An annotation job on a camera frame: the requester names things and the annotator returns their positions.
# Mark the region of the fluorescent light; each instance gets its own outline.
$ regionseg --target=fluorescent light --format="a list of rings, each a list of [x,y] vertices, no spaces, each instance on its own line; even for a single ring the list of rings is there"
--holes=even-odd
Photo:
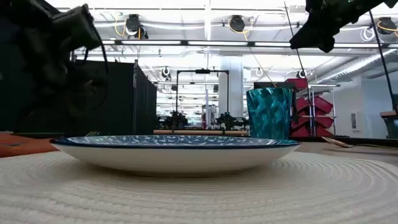
[[[181,45],[179,40],[123,40],[124,45]]]
[[[335,44],[339,48],[378,48],[378,44]]]
[[[114,44],[114,40],[103,40],[102,43],[103,43],[104,45],[107,45],[107,44]]]
[[[304,48],[299,49],[299,50],[317,50],[317,51],[319,51],[319,49],[316,48],[316,47],[304,47]]]
[[[157,82],[157,84],[161,84],[161,85],[176,85],[177,82]],[[191,83],[190,82],[178,82],[178,84],[179,85],[189,85]]]
[[[188,41],[188,45],[202,46],[247,46],[247,42],[226,42],[226,41]]]
[[[218,82],[195,82],[196,85],[218,85]]]
[[[290,43],[280,43],[280,42],[256,42],[254,43],[256,47],[290,47]]]
[[[337,84],[308,84],[308,87],[339,87]]]

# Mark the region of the pillar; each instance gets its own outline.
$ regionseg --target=pillar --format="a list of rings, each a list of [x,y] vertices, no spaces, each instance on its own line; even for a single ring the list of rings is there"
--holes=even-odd
[[[231,116],[243,117],[243,65],[242,57],[221,57],[220,70],[229,70],[227,74],[218,75],[218,109],[219,114],[227,112],[227,90],[229,89],[229,113]]]

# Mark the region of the pipe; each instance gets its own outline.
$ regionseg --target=pipe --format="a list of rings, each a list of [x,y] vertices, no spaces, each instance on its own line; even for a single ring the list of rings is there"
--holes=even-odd
[[[397,49],[386,50],[384,51],[383,55],[386,63],[398,60]],[[316,84],[328,83],[332,81],[338,82],[340,80],[351,79],[357,75],[379,67],[380,65],[382,65],[380,54],[357,58],[352,62],[348,62],[347,64],[328,72],[326,75],[322,76],[322,78],[319,79]]]
[[[218,54],[218,55],[251,55],[252,53],[248,50],[240,49],[240,50],[210,50],[210,54]],[[294,52],[290,49],[266,49],[266,51],[255,52],[256,55],[292,55]],[[84,56],[84,52],[81,50],[76,50],[76,56]],[[204,54],[202,50],[188,50],[182,53],[177,54],[162,54],[162,57],[185,57],[190,54]],[[137,57],[137,52],[121,52],[121,51],[107,51],[106,55],[109,57]],[[314,50],[302,50],[300,55],[325,55],[325,53]],[[337,56],[337,57],[367,57],[369,52],[347,52],[346,53],[329,53],[328,56]],[[101,52],[91,51],[88,53],[89,57],[102,57]],[[159,53],[141,53],[140,58],[142,57],[159,57]]]

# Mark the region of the orange cloth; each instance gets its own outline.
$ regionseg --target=orange cloth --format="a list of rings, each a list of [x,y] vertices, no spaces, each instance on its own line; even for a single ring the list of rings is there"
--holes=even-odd
[[[50,139],[32,139],[11,134],[0,134],[0,157],[23,156],[42,152],[53,152],[58,149],[50,143]]]

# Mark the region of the red storage bin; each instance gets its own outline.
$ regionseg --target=red storage bin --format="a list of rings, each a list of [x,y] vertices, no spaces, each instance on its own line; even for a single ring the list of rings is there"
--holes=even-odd
[[[327,131],[325,128],[321,127],[321,126],[317,126],[317,136],[318,137],[322,137],[322,136],[333,136],[332,133],[330,133],[329,131]]]
[[[302,126],[301,128],[299,128],[291,133],[292,137],[308,137],[309,135],[310,135],[310,132],[308,131],[306,125]]]
[[[304,97],[300,97],[296,100],[297,112],[303,111],[305,108],[309,108],[310,104]]]
[[[298,114],[298,122],[297,122],[297,123],[294,122],[294,121],[291,121],[292,129],[293,129],[293,130],[295,130],[295,129],[301,127],[301,126],[303,126],[305,123],[307,123],[307,122],[310,121],[310,118],[303,118],[303,117],[301,117],[301,116],[305,116],[305,115],[307,115],[307,114],[305,113],[305,111],[303,111],[303,112],[301,112],[301,113]]]
[[[333,104],[322,99],[322,97],[320,97],[320,96],[316,96],[314,98],[314,103],[315,103],[315,107],[318,108],[318,110],[323,111],[323,113],[325,113],[325,114],[330,113],[331,110],[333,109]]]
[[[318,117],[324,116],[323,112],[315,110],[315,120],[318,124],[322,125],[324,128],[330,128],[333,125],[333,119],[329,117]]]
[[[294,83],[294,86],[298,89],[308,88],[307,80],[305,78],[289,78],[285,82]]]

